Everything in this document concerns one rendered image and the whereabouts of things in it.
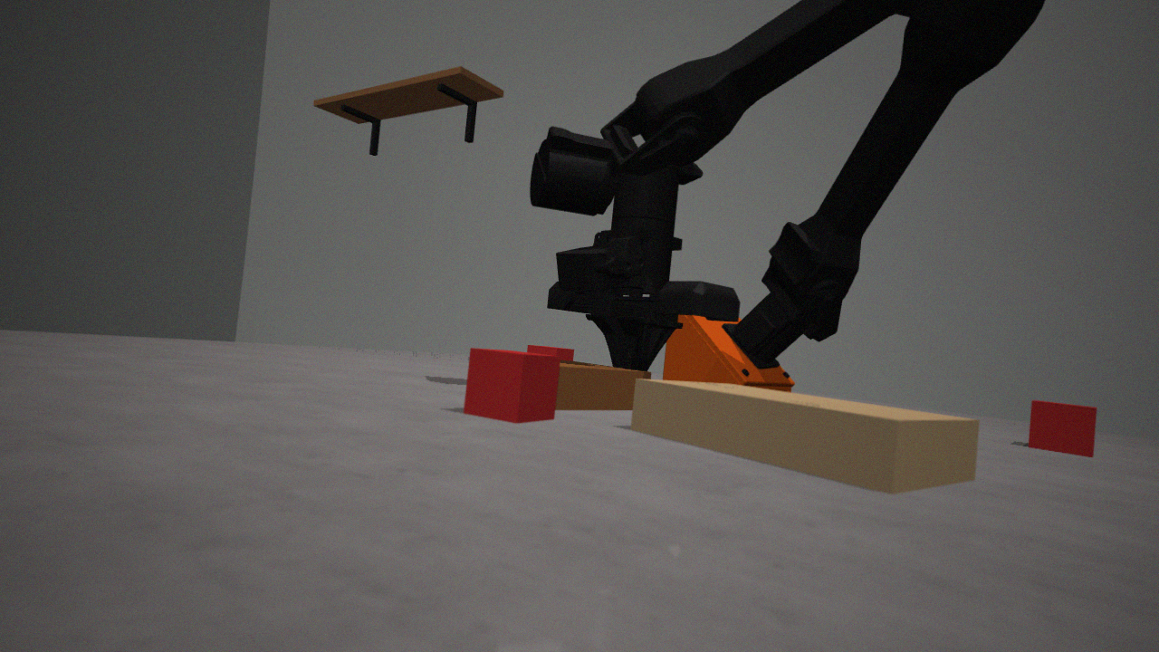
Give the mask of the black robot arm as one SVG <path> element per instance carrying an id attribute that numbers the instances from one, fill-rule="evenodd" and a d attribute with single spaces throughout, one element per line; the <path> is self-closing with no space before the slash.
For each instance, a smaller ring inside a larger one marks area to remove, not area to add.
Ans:
<path id="1" fill-rule="evenodd" d="M 867 226 L 956 91 L 1003 61 L 1043 3 L 800 0 L 727 51 L 653 76 L 600 130 L 603 138 L 548 129 L 532 166 L 532 206 L 596 217 L 614 198 L 612 220 L 675 225 L 678 183 L 704 176 L 695 162 L 749 107 L 872 25 L 894 14 L 909 17 L 901 69 L 821 208 L 786 224 L 771 247 L 761 278 L 770 294 L 739 323 L 722 323 L 758 369 L 777 368 L 777 356 L 800 335 L 824 340 L 837 334 Z M 646 142 L 635 145 L 635 135 Z M 562 292 L 605 292 L 621 283 L 646 290 L 637 230 L 626 239 L 595 234 L 593 246 L 556 252 L 556 268 Z"/>

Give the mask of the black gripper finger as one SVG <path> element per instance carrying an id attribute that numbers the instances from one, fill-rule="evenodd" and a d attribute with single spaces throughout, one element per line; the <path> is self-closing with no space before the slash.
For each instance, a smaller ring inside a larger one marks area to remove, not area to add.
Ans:
<path id="1" fill-rule="evenodd" d="M 617 315 L 625 334 L 624 369 L 648 371 L 664 343 L 683 323 Z"/>
<path id="2" fill-rule="evenodd" d="M 612 366 L 624 368 L 625 334 L 618 318 L 614 315 L 595 314 L 585 314 L 585 317 L 588 321 L 595 321 L 598 329 L 603 331 L 608 352 L 611 352 Z"/>

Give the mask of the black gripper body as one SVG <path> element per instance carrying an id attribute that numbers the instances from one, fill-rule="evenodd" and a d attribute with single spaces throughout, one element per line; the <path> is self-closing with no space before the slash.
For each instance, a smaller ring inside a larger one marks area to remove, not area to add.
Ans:
<path id="1" fill-rule="evenodd" d="M 675 225 L 664 220 L 624 217 L 612 220 L 611 230 L 602 230 L 602 234 L 606 232 L 608 240 L 626 239 L 626 233 L 634 230 L 640 234 L 646 252 L 646 290 L 621 283 L 605 292 L 562 292 L 555 283 L 548 290 L 547 308 L 655 321 L 677 322 L 678 315 L 701 315 L 707 321 L 739 321 L 739 298 L 730 286 L 669 283 L 672 251 L 681 251 L 681 239 L 675 239 Z"/>

